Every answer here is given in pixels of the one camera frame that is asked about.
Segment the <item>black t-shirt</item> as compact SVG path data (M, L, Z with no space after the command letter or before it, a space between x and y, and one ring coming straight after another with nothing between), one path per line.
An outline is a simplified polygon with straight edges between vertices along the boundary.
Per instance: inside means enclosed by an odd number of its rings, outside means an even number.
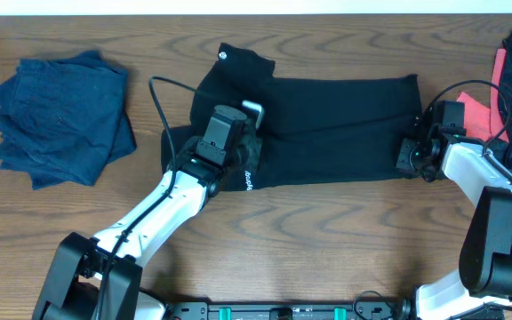
M198 85L190 123L163 132L182 149L202 135L221 100L261 104L259 167L233 172L227 191L282 185L402 179L396 168L402 140L422 111L418 77L359 80L280 78L275 63L256 52L221 44L219 58Z

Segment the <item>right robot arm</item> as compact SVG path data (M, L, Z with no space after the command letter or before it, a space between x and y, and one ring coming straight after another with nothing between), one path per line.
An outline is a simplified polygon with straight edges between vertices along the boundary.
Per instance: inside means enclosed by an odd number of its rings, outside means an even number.
M402 141L397 169L427 182L453 181L475 212L458 267L420 286L398 319L501 319L512 312L512 172L483 140L467 136L465 106L441 100Z

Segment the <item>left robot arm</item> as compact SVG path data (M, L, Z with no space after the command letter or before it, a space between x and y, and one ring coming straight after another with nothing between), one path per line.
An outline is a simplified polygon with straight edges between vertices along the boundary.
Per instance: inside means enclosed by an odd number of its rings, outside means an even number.
M231 173L259 162L261 105L215 107L204 135L187 141L156 188L92 237L61 241L35 319L161 319L167 307L140 287L144 267L184 222L203 210Z

